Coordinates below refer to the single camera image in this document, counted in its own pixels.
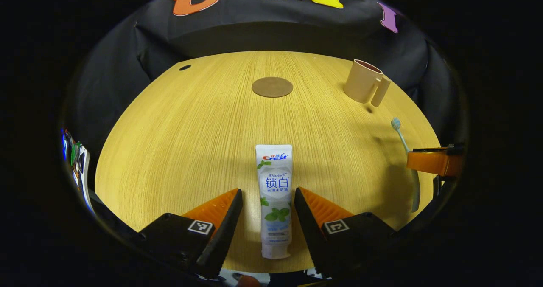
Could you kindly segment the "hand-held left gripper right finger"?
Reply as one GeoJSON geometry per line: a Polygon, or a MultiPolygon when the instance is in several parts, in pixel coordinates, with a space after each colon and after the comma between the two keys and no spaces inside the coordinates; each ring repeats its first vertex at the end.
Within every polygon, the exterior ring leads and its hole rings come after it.
{"type": "Polygon", "coordinates": [[[396,235],[372,212],[355,215],[306,188],[296,188],[294,206],[311,260],[324,278],[355,276],[396,235]]]}

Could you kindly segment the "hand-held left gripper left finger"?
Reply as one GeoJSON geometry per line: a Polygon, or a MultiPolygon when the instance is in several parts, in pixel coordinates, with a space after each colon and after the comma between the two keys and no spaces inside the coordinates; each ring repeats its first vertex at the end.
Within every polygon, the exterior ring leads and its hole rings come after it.
{"type": "Polygon", "coordinates": [[[235,188],[184,215],[166,212],[138,233],[138,247],[180,271],[215,279],[242,207],[242,190],[235,188]]]}

